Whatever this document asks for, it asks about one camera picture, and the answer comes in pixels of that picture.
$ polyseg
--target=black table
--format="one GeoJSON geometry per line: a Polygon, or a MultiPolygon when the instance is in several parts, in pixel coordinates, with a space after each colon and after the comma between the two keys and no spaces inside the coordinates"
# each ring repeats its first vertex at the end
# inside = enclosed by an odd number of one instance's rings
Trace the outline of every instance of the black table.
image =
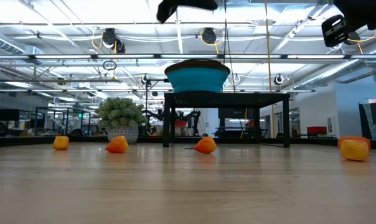
{"type": "MultiPolygon", "coordinates": [[[[176,108],[253,108],[255,124],[260,123],[260,108],[283,102],[284,147],[290,147],[289,93],[165,93],[163,147],[174,141],[176,108]]],[[[260,125],[256,126],[256,142],[260,143],[260,125]]]]}

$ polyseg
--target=white pot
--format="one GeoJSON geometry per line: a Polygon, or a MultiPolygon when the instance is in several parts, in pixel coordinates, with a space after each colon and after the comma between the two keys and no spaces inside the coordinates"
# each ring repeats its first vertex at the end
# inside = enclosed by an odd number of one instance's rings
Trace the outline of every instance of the white pot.
{"type": "Polygon", "coordinates": [[[112,141],[112,139],[117,138],[119,136],[124,136],[128,144],[134,144],[138,139],[138,125],[133,127],[111,127],[107,128],[106,131],[108,132],[109,142],[112,141]]]}

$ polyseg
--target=potted plant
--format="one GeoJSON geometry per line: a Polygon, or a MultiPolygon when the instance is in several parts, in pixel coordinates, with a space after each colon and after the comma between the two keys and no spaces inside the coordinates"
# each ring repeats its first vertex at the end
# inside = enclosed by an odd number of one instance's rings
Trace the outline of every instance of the potted plant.
{"type": "Polygon", "coordinates": [[[98,126],[106,128],[108,140],[124,136],[129,144],[137,141],[138,125],[146,123],[143,105],[136,105],[129,98],[108,98],[95,110],[100,116],[98,126]]]}

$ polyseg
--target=blue bowl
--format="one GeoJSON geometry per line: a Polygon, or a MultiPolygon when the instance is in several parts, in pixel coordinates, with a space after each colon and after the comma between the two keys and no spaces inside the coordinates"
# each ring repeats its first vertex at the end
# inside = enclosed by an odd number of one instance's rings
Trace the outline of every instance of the blue bowl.
{"type": "Polygon", "coordinates": [[[215,60],[186,60],[164,71],[175,93],[209,91],[221,93],[230,69],[215,60]]]}

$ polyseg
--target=floor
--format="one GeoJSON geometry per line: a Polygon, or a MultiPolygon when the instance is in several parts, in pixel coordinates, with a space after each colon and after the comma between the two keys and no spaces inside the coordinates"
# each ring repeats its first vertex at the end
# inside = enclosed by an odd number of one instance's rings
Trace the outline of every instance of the floor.
{"type": "Polygon", "coordinates": [[[0,148],[1,223],[376,223],[376,151],[71,143],[0,148]]]}

